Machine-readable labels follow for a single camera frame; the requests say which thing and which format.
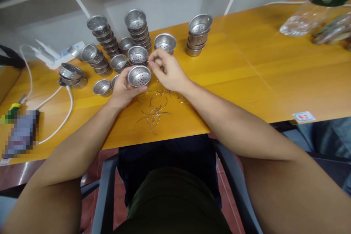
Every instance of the wooden desk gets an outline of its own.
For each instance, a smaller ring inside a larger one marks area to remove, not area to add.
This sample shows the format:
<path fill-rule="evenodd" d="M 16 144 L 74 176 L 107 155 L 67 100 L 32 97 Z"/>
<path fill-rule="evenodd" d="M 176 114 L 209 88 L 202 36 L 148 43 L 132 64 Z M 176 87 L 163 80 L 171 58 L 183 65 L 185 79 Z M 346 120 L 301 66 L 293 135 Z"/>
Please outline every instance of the wooden desk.
<path fill-rule="evenodd" d="M 267 122 L 293 119 L 292 114 L 310 111 L 317 119 L 351 116 L 351 54 L 341 45 L 315 46 L 310 36 L 289 38 L 278 32 L 279 26 L 298 8 L 298 5 L 271 5 L 214 19 L 205 49 L 198 57 L 189 57 L 184 48 L 188 38 L 188 23 L 150 32 L 152 41 L 160 33 L 170 33 L 178 41 L 174 55 L 189 77 L 212 92 L 238 104 Z M 50 140 L 37 146 L 31 154 L 11 160 L 11 164 L 44 159 L 67 136 L 81 127 L 109 98 L 93 94 L 100 76 L 84 62 L 72 64 L 87 72 L 88 85 L 73 89 L 73 112 L 62 129 Z M 23 109 L 34 109 L 59 87 L 58 70 L 48 70 L 40 61 L 30 63 L 34 77 L 31 100 Z M 164 88 L 153 75 L 150 90 Z M 29 91 L 29 77 L 24 69 L 17 84 L 0 106 L 3 113 L 11 103 Z M 122 147 L 151 141 L 190 136 L 209 132 L 209 128 L 189 103 L 170 100 L 151 133 L 141 111 L 149 112 L 149 93 L 140 95 L 120 114 L 103 149 Z M 165 98 L 156 96 L 153 104 L 164 104 Z M 57 129 L 69 109 L 69 96 L 62 89 L 51 101 L 40 108 L 39 141 Z M 9 126 L 1 125 L 0 138 L 4 141 Z"/>

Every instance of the stack of strainers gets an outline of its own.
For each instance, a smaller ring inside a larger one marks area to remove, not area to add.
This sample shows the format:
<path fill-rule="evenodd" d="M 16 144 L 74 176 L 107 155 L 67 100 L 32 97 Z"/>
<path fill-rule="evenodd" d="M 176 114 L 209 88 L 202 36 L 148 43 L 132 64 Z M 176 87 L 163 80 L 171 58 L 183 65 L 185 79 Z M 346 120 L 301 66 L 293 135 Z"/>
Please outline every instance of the stack of strainers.
<path fill-rule="evenodd" d="M 117 39 L 107 23 L 106 17 L 92 16 L 88 19 L 87 26 L 110 57 L 120 54 Z"/>
<path fill-rule="evenodd" d="M 132 66 L 147 65 L 147 50 L 141 46 L 133 46 L 128 50 L 129 63 Z"/>
<path fill-rule="evenodd" d="M 200 14 L 194 17 L 189 23 L 189 38 L 185 52 L 191 57 L 200 55 L 205 47 L 208 33 L 212 25 L 212 16 Z"/>
<path fill-rule="evenodd" d="M 106 78 L 111 75 L 112 68 L 109 65 L 109 61 L 95 44 L 88 44 L 83 47 L 80 57 L 83 61 L 88 62 L 101 77 Z"/>
<path fill-rule="evenodd" d="M 77 89 L 82 89 L 87 85 L 88 80 L 83 76 L 84 72 L 80 68 L 68 63 L 62 63 L 61 66 L 59 83 L 63 82 Z"/>
<path fill-rule="evenodd" d="M 141 46 L 151 53 L 151 38 L 146 24 L 146 15 L 142 10 L 130 10 L 124 17 L 133 42 L 137 46 Z"/>
<path fill-rule="evenodd" d="M 151 71 L 145 66 L 136 66 L 128 73 L 128 82 L 134 87 L 141 87 L 149 84 Z"/>
<path fill-rule="evenodd" d="M 173 55 L 176 45 L 177 41 L 175 37 L 170 34 L 159 34 L 155 37 L 155 49 L 162 48 Z"/>

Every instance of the sticker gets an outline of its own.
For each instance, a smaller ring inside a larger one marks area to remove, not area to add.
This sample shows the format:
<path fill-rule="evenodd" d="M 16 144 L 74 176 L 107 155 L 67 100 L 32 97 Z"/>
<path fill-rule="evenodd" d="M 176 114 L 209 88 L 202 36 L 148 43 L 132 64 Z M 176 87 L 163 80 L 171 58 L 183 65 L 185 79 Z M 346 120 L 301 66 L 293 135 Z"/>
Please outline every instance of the sticker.
<path fill-rule="evenodd" d="M 0 166 L 1 165 L 8 165 L 8 163 L 11 161 L 11 158 L 2 158 L 0 160 Z"/>
<path fill-rule="evenodd" d="M 310 112 L 294 113 L 293 116 L 298 122 L 308 122 L 316 120 Z"/>

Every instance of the chair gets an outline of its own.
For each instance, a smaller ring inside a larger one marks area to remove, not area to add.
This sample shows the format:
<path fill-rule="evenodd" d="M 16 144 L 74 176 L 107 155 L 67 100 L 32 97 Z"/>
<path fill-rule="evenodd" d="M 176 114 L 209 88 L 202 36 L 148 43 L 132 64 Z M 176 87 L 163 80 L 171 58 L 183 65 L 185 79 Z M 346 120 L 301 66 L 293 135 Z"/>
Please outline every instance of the chair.
<path fill-rule="evenodd" d="M 89 196 L 95 189 L 99 187 L 100 180 L 94 181 L 90 184 L 82 186 L 80 191 L 82 193 L 82 200 Z M 18 185 L 0 191 L 0 229 L 8 217 L 8 214 L 13 209 L 19 195 L 22 193 L 26 184 Z"/>
<path fill-rule="evenodd" d="M 235 155 L 219 141 L 214 139 L 211 139 L 211 141 L 228 178 L 245 232 L 263 234 L 250 201 L 244 174 Z M 348 159 L 331 158 L 315 153 L 309 154 L 339 186 L 346 179 L 346 174 L 351 171 L 351 164 Z M 92 234 L 111 233 L 113 231 L 114 178 L 117 165 L 118 154 L 106 159 L 102 165 Z"/>

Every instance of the plastic bottle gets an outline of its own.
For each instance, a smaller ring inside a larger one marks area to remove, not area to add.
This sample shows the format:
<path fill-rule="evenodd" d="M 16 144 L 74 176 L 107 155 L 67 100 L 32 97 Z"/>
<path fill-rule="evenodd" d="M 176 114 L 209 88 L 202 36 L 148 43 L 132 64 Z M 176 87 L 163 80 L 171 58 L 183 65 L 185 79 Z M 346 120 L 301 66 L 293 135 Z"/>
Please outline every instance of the plastic bottle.
<path fill-rule="evenodd" d="M 301 37 L 311 32 L 329 18 L 338 6 L 348 0 L 307 0 L 282 27 L 280 32 L 291 37 Z"/>

